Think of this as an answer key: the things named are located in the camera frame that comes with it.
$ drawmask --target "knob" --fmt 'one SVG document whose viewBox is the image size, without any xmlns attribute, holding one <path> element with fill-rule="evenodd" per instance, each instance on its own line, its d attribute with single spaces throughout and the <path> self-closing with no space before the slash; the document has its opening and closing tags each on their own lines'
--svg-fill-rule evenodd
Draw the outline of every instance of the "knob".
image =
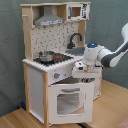
<svg viewBox="0 0 128 128">
<path fill-rule="evenodd" d="M 55 73 L 55 74 L 54 74 L 54 78 L 55 78 L 55 79 L 58 79 L 59 76 L 60 76 L 60 74 L 58 74 L 58 73 Z"/>
</svg>

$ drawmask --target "wooden play kitchen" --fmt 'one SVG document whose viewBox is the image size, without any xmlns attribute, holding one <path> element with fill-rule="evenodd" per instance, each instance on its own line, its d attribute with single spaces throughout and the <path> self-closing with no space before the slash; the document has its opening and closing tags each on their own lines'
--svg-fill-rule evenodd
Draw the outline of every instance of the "wooden play kitchen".
<svg viewBox="0 0 128 128">
<path fill-rule="evenodd" d="M 27 111 L 46 128 L 91 122 L 93 100 L 101 95 L 102 68 L 89 74 L 88 78 L 95 78 L 93 82 L 72 77 L 75 62 L 83 58 L 90 2 L 21 6 Z M 70 54 L 77 48 L 81 49 L 78 54 Z"/>
</svg>

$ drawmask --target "oven handle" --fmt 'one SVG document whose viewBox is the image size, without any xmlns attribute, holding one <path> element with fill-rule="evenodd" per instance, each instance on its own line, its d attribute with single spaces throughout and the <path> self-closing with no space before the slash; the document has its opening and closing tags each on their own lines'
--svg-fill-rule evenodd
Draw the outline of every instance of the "oven handle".
<svg viewBox="0 0 128 128">
<path fill-rule="evenodd" d="M 70 16 L 68 16 L 68 19 L 71 19 L 71 17 L 72 17 L 72 7 L 71 6 L 69 6 L 69 11 L 70 11 Z"/>
<path fill-rule="evenodd" d="M 62 89 L 63 92 L 75 92 L 75 91 L 80 91 L 80 88 L 75 88 L 75 89 Z"/>
</svg>

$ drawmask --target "stove top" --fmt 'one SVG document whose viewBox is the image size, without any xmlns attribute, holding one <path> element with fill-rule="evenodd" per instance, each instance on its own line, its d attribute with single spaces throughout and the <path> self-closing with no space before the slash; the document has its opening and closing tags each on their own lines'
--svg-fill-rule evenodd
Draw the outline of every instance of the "stove top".
<svg viewBox="0 0 128 128">
<path fill-rule="evenodd" d="M 73 59 L 73 57 L 70 57 L 70 56 L 67 56 L 67 55 L 64 55 L 64 54 L 60 54 L 59 55 L 62 56 L 62 59 L 61 60 L 53 60 L 53 61 L 50 61 L 50 62 L 44 62 L 44 61 L 41 61 L 40 58 L 36 58 L 36 59 L 33 59 L 34 62 L 37 62 L 39 64 L 42 64 L 46 67 L 49 67 L 49 66 L 52 66 L 52 65 L 55 65 L 57 63 L 61 63 L 61 62 L 64 62 L 64 61 L 67 61 L 67 60 L 70 60 L 70 59 Z"/>
</svg>

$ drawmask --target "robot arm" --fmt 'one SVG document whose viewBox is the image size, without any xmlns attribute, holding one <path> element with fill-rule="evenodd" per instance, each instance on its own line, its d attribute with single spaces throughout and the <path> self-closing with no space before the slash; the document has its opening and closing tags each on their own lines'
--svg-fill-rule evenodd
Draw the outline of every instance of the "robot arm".
<svg viewBox="0 0 128 128">
<path fill-rule="evenodd" d="M 80 62 L 76 62 L 72 76 L 76 76 L 79 71 L 95 72 L 95 64 L 98 60 L 103 67 L 112 68 L 117 65 L 119 60 L 128 51 L 128 23 L 122 28 L 122 36 L 124 38 L 124 43 L 115 51 L 111 52 L 104 46 L 100 46 L 97 43 L 89 43 L 85 47 L 84 58 Z"/>
</svg>

